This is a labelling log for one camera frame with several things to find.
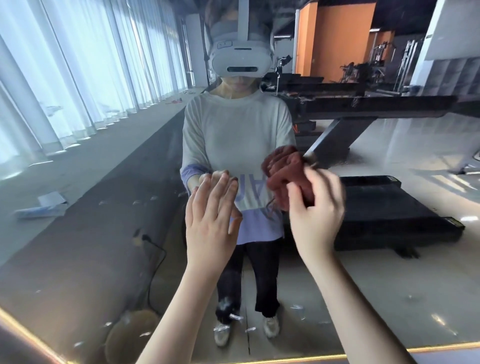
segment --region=vr headset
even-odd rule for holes
[[[206,28],[210,49],[205,56],[217,76],[267,74],[274,54],[273,33],[258,21],[250,22],[249,0],[239,0],[238,21],[220,21]]]

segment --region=white sneaker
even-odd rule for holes
[[[217,321],[214,331],[215,344],[219,348],[223,348],[227,343],[230,337],[230,327],[231,325],[224,325]]]
[[[276,315],[273,317],[264,317],[264,332],[269,339],[278,335],[280,332],[280,324]]]

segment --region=white curtain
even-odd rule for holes
[[[186,88],[167,0],[0,1],[0,181]]]

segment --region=red towel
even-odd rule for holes
[[[267,187],[275,194],[275,204],[288,211],[287,184],[295,182],[302,191],[305,206],[313,206],[315,196],[312,184],[303,171],[306,161],[294,146],[281,146],[275,149],[262,163],[267,175]]]

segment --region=black pants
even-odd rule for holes
[[[237,245],[216,285],[216,316],[222,324],[229,324],[232,321],[230,314],[238,315],[240,310],[241,272],[245,254],[250,259],[257,283],[255,311],[265,317],[273,317],[280,306],[276,299],[280,240]]]

